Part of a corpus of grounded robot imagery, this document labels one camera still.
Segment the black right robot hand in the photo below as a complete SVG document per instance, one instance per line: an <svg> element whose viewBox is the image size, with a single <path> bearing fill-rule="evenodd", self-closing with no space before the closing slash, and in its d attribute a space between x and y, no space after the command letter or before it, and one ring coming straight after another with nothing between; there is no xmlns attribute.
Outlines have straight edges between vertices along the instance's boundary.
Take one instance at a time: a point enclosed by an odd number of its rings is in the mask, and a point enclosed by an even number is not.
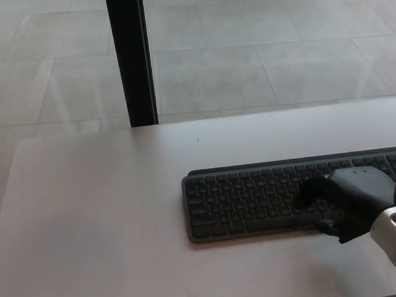
<svg viewBox="0 0 396 297"><path fill-rule="evenodd" d="M342 217L322 218L315 228L344 244L368 233L376 218L395 205L394 194L395 182L379 169L342 168L301 183L294 207L304 210L318 200L335 206Z"/></svg>

